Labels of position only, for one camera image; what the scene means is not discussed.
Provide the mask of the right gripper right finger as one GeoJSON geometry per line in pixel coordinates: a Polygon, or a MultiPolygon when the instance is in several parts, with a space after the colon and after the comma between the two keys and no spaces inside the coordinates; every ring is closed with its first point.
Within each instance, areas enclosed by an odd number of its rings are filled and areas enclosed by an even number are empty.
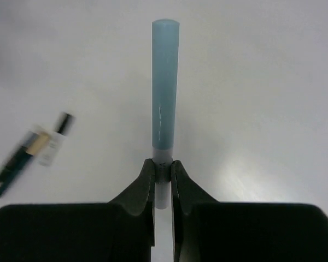
{"type": "Polygon", "coordinates": [[[171,166],[175,261],[328,261],[328,216],[299,203],[232,203],[171,166]]]}

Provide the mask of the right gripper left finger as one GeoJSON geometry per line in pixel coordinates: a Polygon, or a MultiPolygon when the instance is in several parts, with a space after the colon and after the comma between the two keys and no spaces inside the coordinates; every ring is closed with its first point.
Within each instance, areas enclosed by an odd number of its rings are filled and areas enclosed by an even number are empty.
{"type": "Polygon", "coordinates": [[[150,261],[154,237],[152,160],[107,203],[0,208],[0,261],[150,261]]]}

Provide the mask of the light blue makeup tube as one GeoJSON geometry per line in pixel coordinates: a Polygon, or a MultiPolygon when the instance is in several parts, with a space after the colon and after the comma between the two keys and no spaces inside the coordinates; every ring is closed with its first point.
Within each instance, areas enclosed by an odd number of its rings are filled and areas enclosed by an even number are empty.
{"type": "Polygon", "coordinates": [[[173,163],[180,23],[152,23],[152,148],[155,164],[155,207],[169,205],[173,163]]]}

